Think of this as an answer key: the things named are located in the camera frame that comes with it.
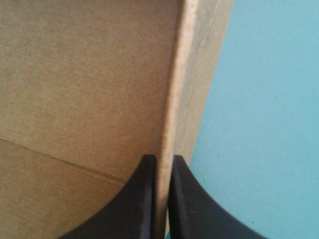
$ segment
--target black object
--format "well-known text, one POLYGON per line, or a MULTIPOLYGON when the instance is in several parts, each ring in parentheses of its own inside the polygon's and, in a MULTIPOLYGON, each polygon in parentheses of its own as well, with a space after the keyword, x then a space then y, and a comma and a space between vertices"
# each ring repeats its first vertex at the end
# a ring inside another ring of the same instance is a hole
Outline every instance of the black object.
POLYGON ((118 195, 95 216, 60 239, 150 239, 156 158, 144 155, 118 195))
POLYGON ((175 156, 168 199, 172 239, 264 239, 220 207, 175 156))

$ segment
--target brown cardboard surface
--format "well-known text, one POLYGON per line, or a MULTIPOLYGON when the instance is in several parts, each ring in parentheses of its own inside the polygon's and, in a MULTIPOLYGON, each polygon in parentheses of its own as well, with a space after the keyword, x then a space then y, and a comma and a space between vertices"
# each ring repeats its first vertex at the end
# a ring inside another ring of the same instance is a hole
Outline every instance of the brown cardboard surface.
POLYGON ((55 239, 98 212, 122 186, 0 140, 0 238, 55 239))
POLYGON ((189 162, 233 0, 185 0, 171 59, 157 172, 157 239, 163 238, 174 154, 189 162))
POLYGON ((0 1, 0 138, 127 180, 157 154, 177 0, 0 1))

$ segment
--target blue wall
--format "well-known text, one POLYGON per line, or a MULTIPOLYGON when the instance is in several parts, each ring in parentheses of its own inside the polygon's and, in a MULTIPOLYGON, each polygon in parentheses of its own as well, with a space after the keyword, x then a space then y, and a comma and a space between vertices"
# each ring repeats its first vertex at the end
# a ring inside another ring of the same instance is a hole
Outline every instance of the blue wall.
POLYGON ((271 239, 319 238, 319 1, 238 0, 191 168, 271 239))

